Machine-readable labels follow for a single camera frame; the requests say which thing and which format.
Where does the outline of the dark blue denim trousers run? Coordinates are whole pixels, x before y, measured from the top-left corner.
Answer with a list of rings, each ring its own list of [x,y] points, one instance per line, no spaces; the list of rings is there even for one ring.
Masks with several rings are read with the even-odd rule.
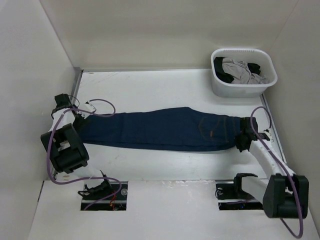
[[[150,112],[89,116],[78,134],[86,144],[178,152],[215,152],[235,146],[241,118],[167,108]]]

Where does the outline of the white plastic laundry basket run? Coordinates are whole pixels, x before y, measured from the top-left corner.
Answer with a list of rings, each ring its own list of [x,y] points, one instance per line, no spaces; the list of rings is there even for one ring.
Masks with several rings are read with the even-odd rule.
[[[231,84],[220,80],[216,75],[214,59],[216,57],[231,58],[236,61],[255,63],[260,65],[261,74],[269,80],[267,84]],[[211,56],[211,87],[219,97],[225,98],[253,98],[274,86],[278,76],[273,66],[271,57],[263,50],[256,48],[219,48]]]

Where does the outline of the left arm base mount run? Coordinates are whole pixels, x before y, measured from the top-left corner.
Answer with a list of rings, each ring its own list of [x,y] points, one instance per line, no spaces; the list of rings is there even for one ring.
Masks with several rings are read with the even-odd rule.
[[[127,197],[128,197],[128,182],[121,183],[121,190],[116,193],[116,195],[111,195],[108,198],[105,196],[116,192],[119,189],[119,184],[117,182],[110,183],[111,188],[106,190],[100,190],[97,193],[88,193],[87,189],[84,188],[83,191],[78,191],[78,194],[82,197],[80,210],[81,211],[125,211],[127,209]],[[92,204],[87,208],[88,205],[97,201],[101,198],[103,200]]]

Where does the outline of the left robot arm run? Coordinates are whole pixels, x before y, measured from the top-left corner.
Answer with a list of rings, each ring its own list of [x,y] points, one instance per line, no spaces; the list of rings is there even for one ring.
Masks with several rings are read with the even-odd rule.
[[[51,112],[52,126],[40,136],[47,152],[47,170],[51,167],[58,173],[75,174],[84,181],[84,188],[78,192],[83,200],[108,199],[115,191],[107,176],[98,169],[88,166],[89,154],[78,131],[88,123],[88,117],[98,116],[91,99],[75,105],[68,94],[54,97],[56,106]]]

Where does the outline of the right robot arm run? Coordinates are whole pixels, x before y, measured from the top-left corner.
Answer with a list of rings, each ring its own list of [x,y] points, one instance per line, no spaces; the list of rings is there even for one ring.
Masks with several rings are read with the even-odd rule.
[[[264,182],[253,173],[238,173],[234,178],[232,192],[238,198],[247,194],[262,204],[268,218],[305,219],[308,215],[309,181],[297,175],[273,148],[273,138],[266,129],[257,132],[254,118],[240,120],[240,133],[235,137],[235,146],[248,151],[262,167],[268,181]]]

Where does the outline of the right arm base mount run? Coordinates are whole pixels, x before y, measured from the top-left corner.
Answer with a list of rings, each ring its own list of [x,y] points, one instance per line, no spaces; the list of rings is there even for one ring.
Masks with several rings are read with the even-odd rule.
[[[263,210],[263,205],[249,193],[236,191],[232,180],[215,182],[215,197],[221,211]]]

